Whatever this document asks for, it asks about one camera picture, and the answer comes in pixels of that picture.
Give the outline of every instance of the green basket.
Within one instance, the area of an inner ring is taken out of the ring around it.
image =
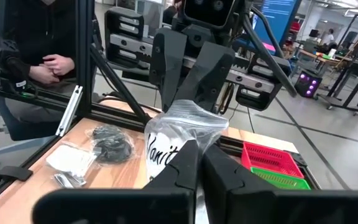
[[[251,167],[251,172],[280,189],[310,190],[308,183],[296,177]]]

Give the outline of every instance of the red basket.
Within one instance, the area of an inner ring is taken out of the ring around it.
[[[256,167],[297,178],[304,178],[301,170],[299,170],[289,153],[271,147],[244,142],[241,163],[248,169]]]

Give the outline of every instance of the blue screen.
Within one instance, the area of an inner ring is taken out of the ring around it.
[[[262,6],[262,14],[268,20],[270,28],[272,28],[273,35],[277,42],[280,42],[285,35],[285,28],[290,20],[292,11],[294,10],[296,0],[265,0]],[[265,25],[261,19],[254,16],[253,25],[256,34],[259,36],[266,49],[271,53],[275,53],[272,42],[267,35]]]

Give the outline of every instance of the monitor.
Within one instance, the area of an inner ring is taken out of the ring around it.
[[[300,2],[300,0],[264,0],[262,4],[260,11],[262,11],[263,15],[267,18],[268,23],[272,28],[273,35],[277,39],[280,46],[284,44],[285,39],[287,38],[288,31],[290,30]],[[259,36],[266,49],[272,55],[275,55],[274,46],[272,41],[270,41],[269,35],[267,35],[263,21],[257,16],[254,16],[252,23],[256,34]],[[246,39],[247,36],[244,34],[238,38],[236,42],[237,44],[249,45],[250,48],[254,48],[252,44],[246,41]]]

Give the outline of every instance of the black clamp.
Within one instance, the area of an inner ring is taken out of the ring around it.
[[[303,157],[301,156],[301,154],[299,153],[296,153],[296,152],[290,152],[290,151],[287,151],[287,150],[284,150],[285,152],[291,154],[292,156],[292,159],[296,162],[296,164],[298,166],[304,166],[304,167],[307,167],[308,164],[306,163],[306,161],[303,159]]]
[[[22,167],[15,167],[15,166],[5,166],[0,170],[0,181],[26,181],[32,175],[32,171],[22,168]]]

